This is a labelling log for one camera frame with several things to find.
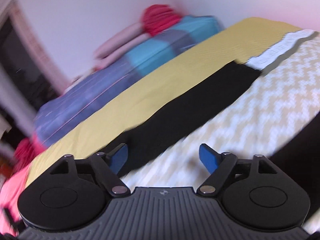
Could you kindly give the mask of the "black pants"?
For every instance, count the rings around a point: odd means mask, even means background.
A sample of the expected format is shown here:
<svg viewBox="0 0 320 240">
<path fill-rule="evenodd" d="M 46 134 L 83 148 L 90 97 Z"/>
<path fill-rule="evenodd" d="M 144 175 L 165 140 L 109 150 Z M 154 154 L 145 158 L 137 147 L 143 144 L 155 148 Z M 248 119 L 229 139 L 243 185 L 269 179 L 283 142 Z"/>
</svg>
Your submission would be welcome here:
<svg viewBox="0 0 320 240">
<path fill-rule="evenodd" d="M 233 104 L 260 75 L 260 70 L 232 61 L 166 103 L 141 125 L 121 133 L 113 142 L 126 144 L 129 155 L 118 176 L 141 168 L 204 125 Z"/>
</svg>

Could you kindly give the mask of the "yellow patterned blanket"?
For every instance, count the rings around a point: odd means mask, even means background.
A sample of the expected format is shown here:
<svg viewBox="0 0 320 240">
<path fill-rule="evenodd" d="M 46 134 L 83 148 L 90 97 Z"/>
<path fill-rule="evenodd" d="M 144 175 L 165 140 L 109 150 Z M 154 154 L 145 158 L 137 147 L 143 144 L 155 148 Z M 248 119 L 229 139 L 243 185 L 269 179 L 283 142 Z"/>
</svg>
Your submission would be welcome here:
<svg viewBox="0 0 320 240">
<path fill-rule="evenodd" d="M 259 17 L 246 18 L 160 66 L 76 126 L 30 165 L 31 184 L 65 154 L 86 158 L 134 128 L 227 63 L 257 56 L 297 27 Z"/>
</svg>

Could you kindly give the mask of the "pink curtain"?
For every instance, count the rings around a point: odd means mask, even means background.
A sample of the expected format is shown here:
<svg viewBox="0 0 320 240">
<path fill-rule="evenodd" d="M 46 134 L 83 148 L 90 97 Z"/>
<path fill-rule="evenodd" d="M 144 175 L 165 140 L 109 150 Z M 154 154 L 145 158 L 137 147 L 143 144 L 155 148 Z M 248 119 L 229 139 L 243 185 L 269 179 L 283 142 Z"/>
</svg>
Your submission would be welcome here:
<svg viewBox="0 0 320 240">
<path fill-rule="evenodd" d="M 63 94 L 69 85 L 69 81 L 41 44 L 40 39 L 25 17 L 18 0 L 11 0 L 8 5 L 4 7 L 1 12 L 1 21 L 4 21 L 6 18 L 11 21 L 24 48 L 40 72 L 50 82 L 58 94 Z"/>
</svg>

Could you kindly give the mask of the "blue plaid teal mattress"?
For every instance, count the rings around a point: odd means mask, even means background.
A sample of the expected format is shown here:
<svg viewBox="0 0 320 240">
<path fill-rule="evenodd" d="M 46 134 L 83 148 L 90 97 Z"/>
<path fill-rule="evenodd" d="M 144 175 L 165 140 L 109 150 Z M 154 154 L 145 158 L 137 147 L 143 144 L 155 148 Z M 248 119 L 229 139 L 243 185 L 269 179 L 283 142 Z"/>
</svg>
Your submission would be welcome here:
<svg viewBox="0 0 320 240">
<path fill-rule="evenodd" d="M 213 16 L 185 16 L 44 104 L 34 120 L 34 140 L 48 148 L 141 78 L 222 30 Z"/>
</svg>

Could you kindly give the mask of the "dark window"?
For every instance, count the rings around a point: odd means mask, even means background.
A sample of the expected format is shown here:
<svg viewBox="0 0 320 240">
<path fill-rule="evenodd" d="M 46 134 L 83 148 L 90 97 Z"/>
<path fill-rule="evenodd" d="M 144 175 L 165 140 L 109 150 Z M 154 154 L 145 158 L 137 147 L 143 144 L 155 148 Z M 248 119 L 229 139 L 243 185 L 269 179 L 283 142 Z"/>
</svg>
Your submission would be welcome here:
<svg viewBox="0 0 320 240">
<path fill-rule="evenodd" d="M 10 18 L 1 26 L 1 64 L 33 109 L 57 98 L 57 92 L 26 51 Z"/>
</svg>

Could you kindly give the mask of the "red cloth pile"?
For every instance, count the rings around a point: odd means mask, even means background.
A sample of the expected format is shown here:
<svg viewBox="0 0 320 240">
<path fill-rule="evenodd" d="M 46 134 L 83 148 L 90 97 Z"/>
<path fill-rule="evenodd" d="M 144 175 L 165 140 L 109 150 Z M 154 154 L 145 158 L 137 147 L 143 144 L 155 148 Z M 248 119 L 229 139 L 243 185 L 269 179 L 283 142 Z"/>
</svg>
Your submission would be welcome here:
<svg viewBox="0 0 320 240">
<path fill-rule="evenodd" d="M 35 133 L 31 138 L 21 140 L 14 152 L 14 158 L 16 160 L 15 170 L 21 170 L 29 165 L 33 159 L 46 149 L 46 146 L 40 142 Z"/>
</svg>

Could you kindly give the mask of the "pink red bedsheet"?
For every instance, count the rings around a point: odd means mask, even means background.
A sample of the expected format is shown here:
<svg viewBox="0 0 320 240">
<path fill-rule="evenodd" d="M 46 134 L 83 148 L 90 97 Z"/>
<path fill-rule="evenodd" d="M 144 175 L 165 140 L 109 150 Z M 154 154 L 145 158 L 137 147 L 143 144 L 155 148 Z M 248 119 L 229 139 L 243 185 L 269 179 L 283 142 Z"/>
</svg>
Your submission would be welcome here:
<svg viewBox="0 0 320 240">
<path fill-rule="evenodd" d="M 20 194 L 25 189 L 28 179 L 30 164 L 15 173 L 7 180 L 1 189 L 1 208 L 8 208 L 11 215 L 17 219 L 20 214 L 17 207 L 17 201 Z"/>
</svg>

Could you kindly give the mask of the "folded pink blanket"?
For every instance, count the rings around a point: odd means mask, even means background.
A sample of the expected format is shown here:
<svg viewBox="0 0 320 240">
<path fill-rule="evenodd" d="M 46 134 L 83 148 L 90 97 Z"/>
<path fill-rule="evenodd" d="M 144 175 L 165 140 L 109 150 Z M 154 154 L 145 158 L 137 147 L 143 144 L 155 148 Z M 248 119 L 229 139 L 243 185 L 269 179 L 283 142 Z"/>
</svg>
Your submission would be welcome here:
<svg viewBox="0 0 320 240">
<path fill-rule="evenodd" d="M 93 54 L 95 69 L 103 69 L 115 63 L 135 46 L 151 36 L 145 33 L 141 23 L 135 23 L 116 33 L 104 42 Z"/>
</svg>

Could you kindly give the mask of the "folded red cloth stack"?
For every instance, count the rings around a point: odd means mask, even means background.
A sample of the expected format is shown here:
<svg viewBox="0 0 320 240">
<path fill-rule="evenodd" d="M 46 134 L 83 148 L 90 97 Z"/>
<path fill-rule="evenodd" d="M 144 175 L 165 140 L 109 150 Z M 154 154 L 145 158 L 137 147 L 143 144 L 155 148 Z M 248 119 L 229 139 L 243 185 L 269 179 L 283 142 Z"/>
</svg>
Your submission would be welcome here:
<svg viewBox="0 0 320 240">
<path fill-rule="evenodd" d="M 146 8 L 141 17 L 141 23 L 146 33 L 151 36 L 179 23 L 183 16 L 166 4 L 154 4 Z"/>
</svg>

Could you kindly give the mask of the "beige white chevron bedsheet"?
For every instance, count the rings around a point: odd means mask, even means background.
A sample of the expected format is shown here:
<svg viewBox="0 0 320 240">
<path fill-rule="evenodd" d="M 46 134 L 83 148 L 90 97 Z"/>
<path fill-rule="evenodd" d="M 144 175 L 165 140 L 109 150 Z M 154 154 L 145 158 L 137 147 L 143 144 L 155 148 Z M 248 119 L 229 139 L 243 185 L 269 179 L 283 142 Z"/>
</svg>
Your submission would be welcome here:
<svg viewBox="0 0 320 240">
<path fill-rule="evenodd" d="M 136 186 L 199 187 L 209 173 L 199 146 L 250 159 L 262 154 L 299 184 L 311 200 L 304 228 L 319 229 L 319 33 L 297 41 L 284 60 L 261 66 L 262 76 L 216 117 L 123 177 Z"/>
</svg>

